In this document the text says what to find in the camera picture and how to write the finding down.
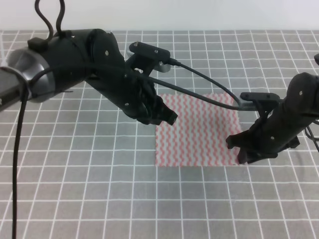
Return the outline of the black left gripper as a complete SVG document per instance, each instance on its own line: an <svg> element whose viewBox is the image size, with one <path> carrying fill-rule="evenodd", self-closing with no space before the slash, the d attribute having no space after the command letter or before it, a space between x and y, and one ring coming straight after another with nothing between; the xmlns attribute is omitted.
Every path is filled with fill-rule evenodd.
<svg viewBox="0 0 319 239"><path fill-rule="evenodd" d="M145 125L174 125L178 115L156 94L154 84L125 67L103 66L85 81L128 117Z"/></svg>

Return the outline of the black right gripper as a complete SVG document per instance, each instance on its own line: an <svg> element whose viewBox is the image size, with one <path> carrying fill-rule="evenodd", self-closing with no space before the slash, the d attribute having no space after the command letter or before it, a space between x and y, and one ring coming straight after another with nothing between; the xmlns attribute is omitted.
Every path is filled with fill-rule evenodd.
<svg viewBox="0 0 319 239"><path fill-rule="evenodd" d="M296 139L301 131L301 117L283 100L257 129L230 135L226 139L228 149L240 148L237 155L239 164L251 164L264 159L272 159L288 148L296 148ZM257 152L247 151L250 148Z"/></svg>

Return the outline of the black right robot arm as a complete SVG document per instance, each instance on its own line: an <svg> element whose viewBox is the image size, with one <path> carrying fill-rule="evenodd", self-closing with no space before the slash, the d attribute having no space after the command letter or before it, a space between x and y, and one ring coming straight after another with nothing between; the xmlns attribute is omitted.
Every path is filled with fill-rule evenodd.
<svg viewBox="0 0 319 239"><path fill-rule="evenodd" d="M274 93L253 92L240 97L252 102L260 117L248 130L226 139L229 149L240 149L239 164L276 158L280 152L296 148L298 134L319 118L319 78L306 72L291 79L284 99Z"/></svg>

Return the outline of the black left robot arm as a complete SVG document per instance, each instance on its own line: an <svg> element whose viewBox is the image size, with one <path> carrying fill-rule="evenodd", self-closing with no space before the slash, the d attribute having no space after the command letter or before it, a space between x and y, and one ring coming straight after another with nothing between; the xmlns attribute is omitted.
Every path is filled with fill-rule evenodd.
<svg viewBox="0 0 319 239"><path fill-rule="evenodd" d="M23 98L42 103L87 82L128 117L143 124L174 124L177 114L157 95L149 79L153 70L165 72L170 52L142 42L120 53L114 34L101 29L66 31L50 41L33 38L15 50L0 70L0 108Z"/></svg>

